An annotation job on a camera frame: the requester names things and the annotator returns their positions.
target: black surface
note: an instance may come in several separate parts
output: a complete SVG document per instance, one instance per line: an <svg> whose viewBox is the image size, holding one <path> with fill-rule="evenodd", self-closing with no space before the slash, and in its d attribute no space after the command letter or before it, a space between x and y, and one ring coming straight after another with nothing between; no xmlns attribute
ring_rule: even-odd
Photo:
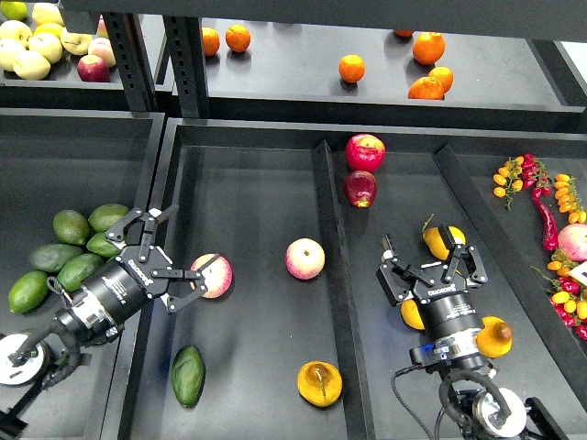
<svg viewBox="0 0 587 440"><path fill-rule="evenodd" d="M28 254L58 242L52 217L61 209L89 215L100 204L145 204L161 133L161 115L3 110L0 117L1 331L11 334L46 324L62 307L50 295L34 311L10 313L7 294L32 268ZM53 347L60 349L55 340ZM117 343L88 350L92 361L42 392L25 412L23 438L99 438L115 365ZM2 387L0 406L25 390Z"/></svg>
<svg viewBox="0 0 587 440"><path fill-rule="evenodd" d="M344 2L327 0L200 1L172 0L61 0L71 10L98 10L161 14L165 16L241 18L283 23L340 25L358 28L430 29L475 35L497 35L530 39L587 41L584 20L587 5L582 0L564 4L520 0L451 2L417 0L403 3L385 0Z"/></svg>

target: yellow fruit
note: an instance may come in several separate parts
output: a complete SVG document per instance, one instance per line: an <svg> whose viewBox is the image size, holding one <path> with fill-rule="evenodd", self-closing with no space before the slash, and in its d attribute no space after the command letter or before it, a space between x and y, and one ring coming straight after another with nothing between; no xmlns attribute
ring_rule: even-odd
<svg viewBox="0 0 587 440"><path fill-rule="evenodd" d="M483 317L485 328L475 337L477 348L488 358L499 358L512 349L514 331L497 316Z"/></svg>
<svg viewBox="0 0 587 440"><path fill-rule="evenodd" d="M420 312L418 312L418 306L414 300L402 302L400 312L406 324L416 330L424 330L424 323L422 322L422 317L420 316Z"/></svg>

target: red chili pepper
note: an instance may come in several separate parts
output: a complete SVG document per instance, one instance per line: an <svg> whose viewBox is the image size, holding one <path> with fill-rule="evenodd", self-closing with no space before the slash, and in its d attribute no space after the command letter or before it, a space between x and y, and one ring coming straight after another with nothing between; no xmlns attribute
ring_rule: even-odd
<svg viewBox="0 0 587 440"><path fill-rule="evenodd" d="M538 209L540 217L542 217L542 247L548 252L552 252L559 247L559 230L557 229L557 222L554 219L553 213L540 202L540 199L532 199L532 202Z"/></svg>

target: fruit display bin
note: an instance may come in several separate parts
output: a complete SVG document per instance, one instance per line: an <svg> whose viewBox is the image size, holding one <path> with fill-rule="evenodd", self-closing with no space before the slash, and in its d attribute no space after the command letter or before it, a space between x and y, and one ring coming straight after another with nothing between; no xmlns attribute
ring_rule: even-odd
<svg viewBox="0 0 587 440"><path fill-rule="evenodd" d="M12 285L32 270L30 252L59 242L52 218L60 210L89 215L97 206L147 206L162 131L163 115L65 110L0 111L0 333L10 335L46 325L63 306L50 294L36 309L10 313ZM123 344L88 349L89 365L43 391L22 415L22 438L96 439L116 372L116 353L132 347L137 323L129 321ZM58 355L59 339L48 338ZM7 412L28 387L0 390Z"/></svg>
<svg viewBox="0 0 587 440"><path fill-rule="evenodd" d="M375 171L375 202L362 210L342 191L349 172L344 147L359 132L380 137L388 150ZM144 362L128 378L136 399L122 404L111 392L108 404L123 408L103 438L424 438L393 396L390 378L410 365L410 348L426 338L404 324L375 272L384 234L405 261L434 260L421 232L431 214L433 224L458 226L481 253L490 282L471 292L478 312L514 328L512 351L495 360L495 382L522 400L538 397L570 438L584 438L587 395L569 372L575 369L579 379L587 371L584 363L566 364L581 348L565 354L539 333L543 317L520 297L518 274L503 269L495 238L472 220L475 206L461 204L442 163L447 151L497 159L515 142L537 139L561 151L587 145L586 137L571 135L170 119L151 206L178 204L180 211L158 241L177 268L220 253L232 265L234 284L226 296L197 299L174 315L161 302L144 313L149 337L135 347ZM495 161L487 165L490 181ZM300 237L319 240L326 252L324 271L311 281L295 280L285 268L285 249ZM548 304L539 293L535 301ZM548 322L557 331L558 322ZM206 366L192 410L175 400L170 380L173 356L187 344L200 348ZM328 409L308 404L296 388L299 368L317 359L337 365L343 377L342 397ZM440 408L439 383L424 371L397 380L430 428ZM448 418L440 433L460 438Z"/></svg>

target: black tray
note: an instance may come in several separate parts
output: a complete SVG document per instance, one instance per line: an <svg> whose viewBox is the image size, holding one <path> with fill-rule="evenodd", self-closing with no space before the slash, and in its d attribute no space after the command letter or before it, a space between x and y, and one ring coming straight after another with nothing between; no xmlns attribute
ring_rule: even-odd
<svg viewBox="0 0 587 440"><path fill-rule="evenodd" d="M0 332L9 335L45 325L62 307L50 295L21 315L10 313L7 301L14 282L32 270L28 254L58 242L55 214L75 209L89 215L112 202L147 205L163 117L29 109L5 109L0 116ZM127 331L125 338L133 339L132 324ZM116 342L89 350L89 366L43 391L23 415L29 427L22 438L99 438L118 348ZM2 387L0 410L7 411L27 389Z"/></svg>

